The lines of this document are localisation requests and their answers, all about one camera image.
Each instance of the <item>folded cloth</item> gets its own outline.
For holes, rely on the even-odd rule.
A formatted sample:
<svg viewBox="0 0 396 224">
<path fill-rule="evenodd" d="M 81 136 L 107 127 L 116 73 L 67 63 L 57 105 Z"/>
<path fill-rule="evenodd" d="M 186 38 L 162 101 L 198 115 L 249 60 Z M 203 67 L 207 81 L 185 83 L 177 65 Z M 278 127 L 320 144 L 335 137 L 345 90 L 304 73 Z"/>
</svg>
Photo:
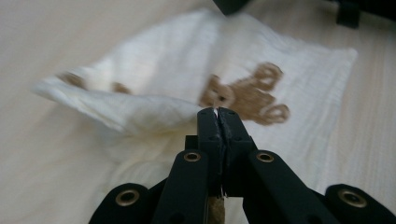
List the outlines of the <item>folded cloth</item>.
<svg viewBox="0 0 396 224">
<path fill-rule="evenodd" d="M 280 155 L 315 189 L 356 57 L 354 49 L 278 35 L 247 14 L 225 18 L 201 9 L 147 29 L 96 63 L 49 77 L 34 91 L 106 126 L 120 166 L 104 193 L 165 178 L 184 135 L 195 134 L 200 106 L 235 110 L 258 148 Z"/>
</svg>

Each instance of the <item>metal rivet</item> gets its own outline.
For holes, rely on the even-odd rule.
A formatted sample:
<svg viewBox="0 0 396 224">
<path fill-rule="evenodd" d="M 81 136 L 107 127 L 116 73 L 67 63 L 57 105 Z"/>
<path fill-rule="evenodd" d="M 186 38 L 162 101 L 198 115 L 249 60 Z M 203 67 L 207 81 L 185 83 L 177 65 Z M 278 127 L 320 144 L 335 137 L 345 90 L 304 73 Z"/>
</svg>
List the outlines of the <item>metal rivet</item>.
<svg viewBox="0 0 396 224">
<path fill-rule="evenodd" d="M 354 207 L 363 208 L 367 206 L 367 201 L 363 197 L 349 189 L 340 189 L 338 191 L 338 197 L 344 203 Z"/>
<path fill-rule="evenodd" d="M 265 153 L 265 152 L 261 152 L 261 153 L 257 154 L 256 157 L 257 157 L 257 160 L 263 161 L 263 162 L 271 162 L 274 160 L 273 156 L 271 156 L 270 154 Z"/>
<path fill-rule="evenodd" d="M 116 197 L 116 203 L 119 206 L 125 207 L 134 204 L 139 199 L 140 194 L 135 189 L 126 189 L 120 192 Z"/>
<path fill-rule="evenodd" d="M 184 160 L 186 161 L 198 161 L 201 159 L 201 155 L 196 152 L 189 152 L 184 155 Z"/>
</svg>

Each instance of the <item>brown teddy bear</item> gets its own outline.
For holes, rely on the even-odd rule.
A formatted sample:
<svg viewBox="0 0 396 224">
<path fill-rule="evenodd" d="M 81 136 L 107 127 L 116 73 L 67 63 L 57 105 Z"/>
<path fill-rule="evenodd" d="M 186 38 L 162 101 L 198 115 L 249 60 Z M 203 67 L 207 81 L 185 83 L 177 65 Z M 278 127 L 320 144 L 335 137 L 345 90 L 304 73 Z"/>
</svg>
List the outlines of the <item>brown teddy bear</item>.
<svg viewBox="0 0 396 224">
<path fill-rule="evenodd" d="M 290 111 L 286 105 L 274 105 L 276 98 L 268 91 L 274 89 L 283 73 L 273 63 L 261 63 L 251 77 L 222 85 L 218 76 L 210 78 L 200 99 L 202 107 L 226 107 L 241 119 L 262 125 L 285 122 Z"/>
</svg>

